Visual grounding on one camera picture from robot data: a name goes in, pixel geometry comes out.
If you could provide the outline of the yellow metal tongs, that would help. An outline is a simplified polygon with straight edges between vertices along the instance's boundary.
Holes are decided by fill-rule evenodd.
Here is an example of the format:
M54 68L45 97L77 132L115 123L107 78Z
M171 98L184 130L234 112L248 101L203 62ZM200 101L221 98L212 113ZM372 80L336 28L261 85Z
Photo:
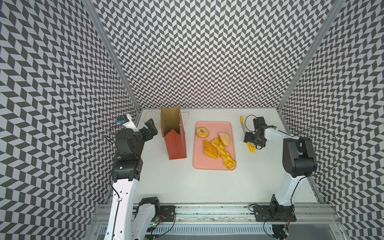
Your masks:
M240 116L240 123L245 134L244 143L247 143L249 151L253 153L256 150L256 146L254 145L254 143L249 141L249 139L253 136L253 133L247 131L245 121L242 116Z

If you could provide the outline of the red paper bag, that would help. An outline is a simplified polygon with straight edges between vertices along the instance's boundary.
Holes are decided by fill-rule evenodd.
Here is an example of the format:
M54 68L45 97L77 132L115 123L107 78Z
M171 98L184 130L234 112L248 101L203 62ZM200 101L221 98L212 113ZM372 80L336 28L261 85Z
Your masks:
M187 157L186 134L184 126L189 119L189 112L182 112L181 107L161 108L159 127L165 140L170 160Z

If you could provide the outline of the round sugared bun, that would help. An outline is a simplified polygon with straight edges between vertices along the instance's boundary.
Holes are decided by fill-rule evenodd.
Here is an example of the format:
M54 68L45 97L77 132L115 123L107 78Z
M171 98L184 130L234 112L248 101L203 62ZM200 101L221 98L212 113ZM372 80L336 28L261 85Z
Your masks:
M224 146L229 146L230 143L231 143L231 140L230 140L230 136L228 133L226 132L218 132L218 137L219 137L219 140L220 142L224 145Z

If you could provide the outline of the sugared ring donut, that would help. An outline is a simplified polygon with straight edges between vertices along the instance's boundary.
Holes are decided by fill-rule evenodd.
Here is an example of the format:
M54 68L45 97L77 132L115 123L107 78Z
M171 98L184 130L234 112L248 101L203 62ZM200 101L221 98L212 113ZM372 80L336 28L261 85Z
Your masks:
M198 127L196 128L196 135L199 138L205 139L209 136L209 130L205 127Z

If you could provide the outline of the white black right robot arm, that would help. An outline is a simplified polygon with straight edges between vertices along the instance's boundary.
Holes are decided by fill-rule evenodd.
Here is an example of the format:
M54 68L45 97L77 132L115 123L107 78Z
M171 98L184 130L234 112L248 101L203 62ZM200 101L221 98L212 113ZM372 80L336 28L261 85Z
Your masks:
M254 116L254 129L248 129L247 119L240 117L245 133L244 142L250 151L261 150L273 142L282 150L284 177L277 192L273 194L268 206L251 204L257 222L284 221L295 222L295 195L302 181L310 177L318 167L313 142L307 137L298 137L269 126L263 117Z

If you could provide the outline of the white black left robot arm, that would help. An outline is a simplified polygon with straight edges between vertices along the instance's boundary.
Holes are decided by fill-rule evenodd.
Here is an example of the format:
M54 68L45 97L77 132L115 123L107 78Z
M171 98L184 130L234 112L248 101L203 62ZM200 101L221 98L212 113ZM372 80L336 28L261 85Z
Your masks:
M117 152L114 155L111 186L111 206L106 240L143 240L151 221L160 210L157 197L144 198L134 212L134 198L140 181L143 161L141 158L145 142L158 134L153 119L138 129L130 115L121 116L122 126L115 138Z

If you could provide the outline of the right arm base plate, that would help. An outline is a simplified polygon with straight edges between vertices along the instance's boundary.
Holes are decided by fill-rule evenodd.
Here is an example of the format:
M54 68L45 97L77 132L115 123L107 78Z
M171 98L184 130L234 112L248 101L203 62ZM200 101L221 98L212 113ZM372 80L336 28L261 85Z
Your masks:
M252 206L257 222L273 221L273 222L296 222L297 217L294 213L294 206L290 207L272 207L268 206Z

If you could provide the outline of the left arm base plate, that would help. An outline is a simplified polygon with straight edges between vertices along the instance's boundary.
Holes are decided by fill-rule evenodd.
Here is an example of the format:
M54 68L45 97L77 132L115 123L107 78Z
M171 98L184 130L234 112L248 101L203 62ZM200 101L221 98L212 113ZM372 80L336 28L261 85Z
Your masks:
M155 219L162 219L161 223L170 223L175 220L176 217L176 206L174 205L160 205L160 210L157 211L155 216L152 218L151 223L155 222Z

